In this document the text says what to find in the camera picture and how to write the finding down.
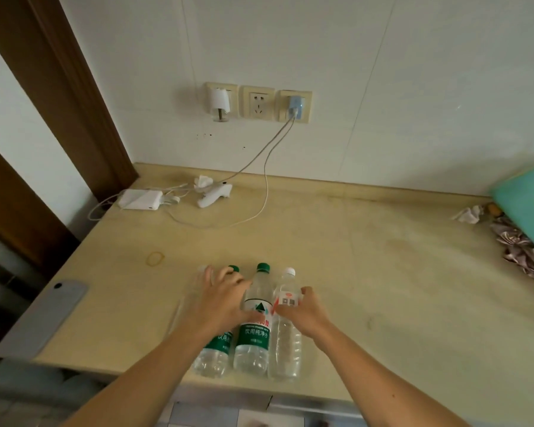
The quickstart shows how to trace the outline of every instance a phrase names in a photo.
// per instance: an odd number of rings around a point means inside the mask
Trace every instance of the teal notebook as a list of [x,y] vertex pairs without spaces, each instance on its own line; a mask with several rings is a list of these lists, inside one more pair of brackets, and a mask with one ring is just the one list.
[[534,169],[499,183],[491,196],[534,242]]

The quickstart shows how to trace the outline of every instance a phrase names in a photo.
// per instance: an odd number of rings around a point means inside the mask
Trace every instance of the wall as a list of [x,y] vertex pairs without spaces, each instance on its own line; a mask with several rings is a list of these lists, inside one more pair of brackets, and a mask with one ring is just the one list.
[[217,81],[314,92],[271,174],[481,194],[534,164],[534,0],[61,2],[133,161],[242,168],[280,125],[211,122]]
[[97,201],[1,56],[0,154],[77,238],[86,236]]

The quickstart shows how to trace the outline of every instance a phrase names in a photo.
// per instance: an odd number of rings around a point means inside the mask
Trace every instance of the green bottle cap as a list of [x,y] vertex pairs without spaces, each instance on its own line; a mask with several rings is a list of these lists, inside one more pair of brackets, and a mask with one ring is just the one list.
[[257,272],[267,273],[269,274],[269,271],[271,270],[271,267],[269,264],[266,264],[264,262],[257,264]]

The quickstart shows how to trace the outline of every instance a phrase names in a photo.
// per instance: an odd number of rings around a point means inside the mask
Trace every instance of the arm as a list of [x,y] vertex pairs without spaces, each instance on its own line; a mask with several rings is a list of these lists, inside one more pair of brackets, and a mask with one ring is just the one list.
[[328,319],[311,287],[299,307],[278,306],[304,335],[314,339],[340,375],[366,422],[372,426],[462,427],[461,418],[394,374]]
[[240,301],[251,281],[230,267],[214,284],[206,269],[201,301],[154,350],[89,400],[63,427],[152,427],[174,389],[216,335],[261,314],[243,312]]

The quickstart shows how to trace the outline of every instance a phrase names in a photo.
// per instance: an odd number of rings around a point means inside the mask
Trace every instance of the light blue plug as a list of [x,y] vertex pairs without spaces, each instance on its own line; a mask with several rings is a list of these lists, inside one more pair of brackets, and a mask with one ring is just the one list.
[[305,104],[305,98],[299,95],[292,95],[289,97],[289,118],[293,117],[294,110],[297,109],[297,120],[302,117],[302,108]]

